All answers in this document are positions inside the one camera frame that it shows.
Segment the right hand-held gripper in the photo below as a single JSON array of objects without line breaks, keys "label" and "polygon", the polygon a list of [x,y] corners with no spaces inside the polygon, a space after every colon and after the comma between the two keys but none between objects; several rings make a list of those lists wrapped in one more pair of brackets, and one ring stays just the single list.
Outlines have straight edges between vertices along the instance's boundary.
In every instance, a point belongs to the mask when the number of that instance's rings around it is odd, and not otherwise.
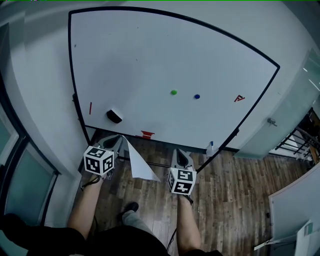
[{"label": "right hand-held gripper", "polygon": [[190,152],[174,149],[171,166],[168,168],[169,191],[177,195],[190,195],[196,184],[197,172],[194,169]]}]

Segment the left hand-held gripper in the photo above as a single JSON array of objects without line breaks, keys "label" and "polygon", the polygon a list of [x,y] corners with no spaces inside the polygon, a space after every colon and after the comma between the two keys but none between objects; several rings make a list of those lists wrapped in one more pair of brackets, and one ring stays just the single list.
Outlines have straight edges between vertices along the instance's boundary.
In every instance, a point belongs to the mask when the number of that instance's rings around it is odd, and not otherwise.
[{"label": "left hand-held gripper", "polygon": [[102,138],[94,146],[89,146],[83,154],[84,170],[111,179],[122,143],[122,136],[112,135]]}]

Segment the white paper sheet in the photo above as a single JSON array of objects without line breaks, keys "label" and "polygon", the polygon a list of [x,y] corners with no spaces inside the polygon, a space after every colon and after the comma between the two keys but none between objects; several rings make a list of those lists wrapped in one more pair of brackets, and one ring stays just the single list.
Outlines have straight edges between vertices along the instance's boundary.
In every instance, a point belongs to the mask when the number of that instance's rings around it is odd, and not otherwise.
[{"label": "white paper sheet", "polygon": [[124,140],[124,144],[127,145],[128,148],[132,177],[160,182],[160,179],[153,172],[150,166],[145,162],[142,156],[136,151],[136,149],[124,136],[122,137]]}]

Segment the black-framed whiteboard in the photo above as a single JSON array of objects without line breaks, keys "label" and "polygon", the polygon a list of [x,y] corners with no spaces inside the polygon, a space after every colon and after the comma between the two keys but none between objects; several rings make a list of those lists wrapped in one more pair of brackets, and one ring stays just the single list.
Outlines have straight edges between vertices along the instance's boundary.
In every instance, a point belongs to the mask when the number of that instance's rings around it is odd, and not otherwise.
[{"label": "black-framed whiteboard", "polygon": [[[83,128],[132,137],[147,131],[154,141],[199,150],[211,141],[224,148],[280,70],[225,30],[144,7],[70,11],[68,50]],[[234,102],[238,95],[245,99]],[[108,119],[111,108],[122,122]]]}]

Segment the person's right forearm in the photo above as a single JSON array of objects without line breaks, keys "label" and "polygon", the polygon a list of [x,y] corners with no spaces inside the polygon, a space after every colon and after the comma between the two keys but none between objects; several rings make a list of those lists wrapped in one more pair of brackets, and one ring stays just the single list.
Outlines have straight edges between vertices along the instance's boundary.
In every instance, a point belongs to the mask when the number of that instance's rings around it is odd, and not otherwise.
[{"label": "person's right forearm", "polygon": [[176,241],[180,256],[199,250],[202,244],[190,201],[180,194],[177,196]]}]

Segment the person's left forearm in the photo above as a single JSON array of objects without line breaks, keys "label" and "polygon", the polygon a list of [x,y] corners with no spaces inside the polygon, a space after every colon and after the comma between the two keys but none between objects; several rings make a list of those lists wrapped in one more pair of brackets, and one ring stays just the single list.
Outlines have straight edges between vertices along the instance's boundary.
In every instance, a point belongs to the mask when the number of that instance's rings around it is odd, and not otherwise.
[{"label": "person's left forearm", "polygon": [[82,195],[75,204],[69,217],[67,227],[78,231],[87,240],[94,221],[96,206],[104,178],[92,176]]}]

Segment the black whiteboard eraser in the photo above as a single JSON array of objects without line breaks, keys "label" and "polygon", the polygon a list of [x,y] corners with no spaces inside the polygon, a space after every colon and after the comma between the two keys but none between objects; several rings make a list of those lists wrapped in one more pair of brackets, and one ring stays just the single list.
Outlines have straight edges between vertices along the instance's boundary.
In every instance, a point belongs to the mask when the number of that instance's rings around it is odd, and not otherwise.
[{"label": "black whiteboard eraser", "polygon": [[114,124],[119,124],[123,121],[123,116],[115,108],[110,108],[106,112],[106,116]]}]

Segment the person's black shoe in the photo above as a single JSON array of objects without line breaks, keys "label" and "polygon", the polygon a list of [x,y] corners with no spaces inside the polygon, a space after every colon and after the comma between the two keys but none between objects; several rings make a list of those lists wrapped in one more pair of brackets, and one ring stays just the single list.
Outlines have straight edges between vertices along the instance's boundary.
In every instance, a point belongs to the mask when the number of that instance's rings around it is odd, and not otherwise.
[{"label": "person's black shoe", "polygon": [[138,204],[137,202],[134,202],[134,201],[133,201],[133,202],[130,202],[130,203],[128,203],[128,204],[125,206],[124,210],[117,215],[117,218],[121,220],[121,219],[122,219],[122,216],[123,216],[126,212],[128,212],[128,211],[137,212],[138,209],[139,209],[139,204]]}]

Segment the person's grey trouser leg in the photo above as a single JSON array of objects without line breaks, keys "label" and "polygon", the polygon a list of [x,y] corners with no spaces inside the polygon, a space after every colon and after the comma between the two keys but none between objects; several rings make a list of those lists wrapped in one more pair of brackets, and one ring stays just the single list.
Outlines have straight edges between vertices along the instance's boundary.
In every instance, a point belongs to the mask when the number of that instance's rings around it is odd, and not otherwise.
[{"label": "person's grey trouser leg", "polygon": [[126,211],[122,215],[121,220],[122,220],[123,225],[140,229],[142,231],[145,231],[145,232],[151,234],[153,237],[156,238],[156,236],[151,231],[151,229],[140,219],[140,217],[137,215],[137,213],[135,211],[133,211],[133,210]]}]

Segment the black-framed window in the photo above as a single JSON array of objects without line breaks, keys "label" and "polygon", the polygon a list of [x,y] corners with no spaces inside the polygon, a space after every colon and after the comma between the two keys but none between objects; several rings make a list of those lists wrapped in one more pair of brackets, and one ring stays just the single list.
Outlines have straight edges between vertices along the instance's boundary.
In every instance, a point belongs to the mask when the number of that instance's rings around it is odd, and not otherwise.
[{"label": "black-framed window", "polygon": [[21,124],[0,73],[0,216],[43,226],[59,174]]}]

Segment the person's black clothing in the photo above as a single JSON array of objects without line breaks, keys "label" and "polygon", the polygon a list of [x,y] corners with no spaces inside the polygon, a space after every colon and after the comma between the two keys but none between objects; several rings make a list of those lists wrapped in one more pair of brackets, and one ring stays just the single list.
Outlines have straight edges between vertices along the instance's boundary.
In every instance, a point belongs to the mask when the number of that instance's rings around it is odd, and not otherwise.
[{"label": "person's black clothing", "polygon": [[37,256],[170,256],[152,234],[132,226],[99,232],[87,241],[73,228],[32,227],[27,250]]}]

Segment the white power strip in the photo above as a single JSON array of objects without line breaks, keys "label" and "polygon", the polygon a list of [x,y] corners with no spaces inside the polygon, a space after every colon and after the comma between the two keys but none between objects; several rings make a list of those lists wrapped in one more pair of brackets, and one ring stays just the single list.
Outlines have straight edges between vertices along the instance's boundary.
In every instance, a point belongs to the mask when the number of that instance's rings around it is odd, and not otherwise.
[{"label": "white power strip", "polygon": [[255,246],[255,247],[253,248],[253,250],[254,250],[254,251],[257,251],[257,250],[261,249],[262,247],[264,247],[264,246],[266,246],[266,245],[268,245],[268,244],[270,244],[270,243],[272,243],[272,241],[271,241],[271,240],[267,240],[266,242],[261,243],[261,244]]}]

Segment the black metal railing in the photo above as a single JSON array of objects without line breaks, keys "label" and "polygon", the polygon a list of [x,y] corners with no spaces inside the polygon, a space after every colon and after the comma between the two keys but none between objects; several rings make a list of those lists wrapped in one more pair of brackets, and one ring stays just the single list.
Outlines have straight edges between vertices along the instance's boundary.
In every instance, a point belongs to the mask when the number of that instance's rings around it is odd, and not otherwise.
[{"label": "black metal railing", "polygon": [[320,163],[320,118],[313,108],[270,154]]}]

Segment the white device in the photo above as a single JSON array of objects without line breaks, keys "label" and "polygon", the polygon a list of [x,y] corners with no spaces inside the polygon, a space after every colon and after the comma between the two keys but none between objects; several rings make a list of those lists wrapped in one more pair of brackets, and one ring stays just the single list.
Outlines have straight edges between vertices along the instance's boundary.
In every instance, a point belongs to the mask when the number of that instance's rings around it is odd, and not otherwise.
[{"label": "white device", "polygon": [[320,228],[314,229],[308,236],[304,236],[304,227],[296,234],[296,247],[294,256],[320,256]]}]

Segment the white wall panel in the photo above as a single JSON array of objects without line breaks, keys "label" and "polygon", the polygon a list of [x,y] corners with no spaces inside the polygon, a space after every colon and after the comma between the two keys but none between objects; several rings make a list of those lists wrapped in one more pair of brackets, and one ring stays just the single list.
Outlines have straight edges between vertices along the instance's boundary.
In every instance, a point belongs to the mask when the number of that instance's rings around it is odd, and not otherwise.
[{"label": "white wall panel", "polygon": [[273,239],[294,235],[308,221],[320,230],[320,162],[269,196]]}]

